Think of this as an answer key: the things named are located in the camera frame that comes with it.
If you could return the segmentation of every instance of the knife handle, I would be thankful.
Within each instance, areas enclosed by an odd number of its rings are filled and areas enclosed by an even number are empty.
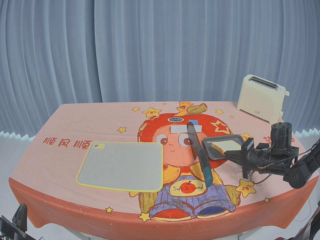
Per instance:
[[[199,157],[201,171],[202,171],[203,177],[204,177],[205,186],[208,188],[212,185],[214,178],[212,176],[211,165],[210,165],[207,153],[202,148],[201,145],[199,146],[198,157]]]

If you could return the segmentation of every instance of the toaster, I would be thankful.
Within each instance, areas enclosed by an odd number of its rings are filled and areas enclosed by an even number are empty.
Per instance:
[[[275,124],[282,118],[285,96],[285,87],[249,74],[242,81],[237,109]]]

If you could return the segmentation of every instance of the toaster slot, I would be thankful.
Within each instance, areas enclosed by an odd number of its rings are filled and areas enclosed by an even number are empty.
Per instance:
[[[266,86],[266,87],[271,88],[273,90],[278,90],[278,85],[276,85],[275,83],[269,82],[269,81],[261,79],[261,78],[258,78],[256,76],[251,77],[249,79],[249,81],[255,82],[255,83],[260,84],[262,86]]]

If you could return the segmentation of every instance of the red apple print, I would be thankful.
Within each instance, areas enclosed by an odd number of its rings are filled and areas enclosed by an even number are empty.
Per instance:
[[[181,192],[185,194],[190,194],[196,190],[196,186],[192,184],[191,181],[182,183],[180,188]]]

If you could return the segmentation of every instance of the blue sticky note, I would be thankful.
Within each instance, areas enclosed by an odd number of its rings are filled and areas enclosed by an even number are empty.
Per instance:
[[[198,120],[189,120],[189,122],[193,123],[194,126],[198,126]]]

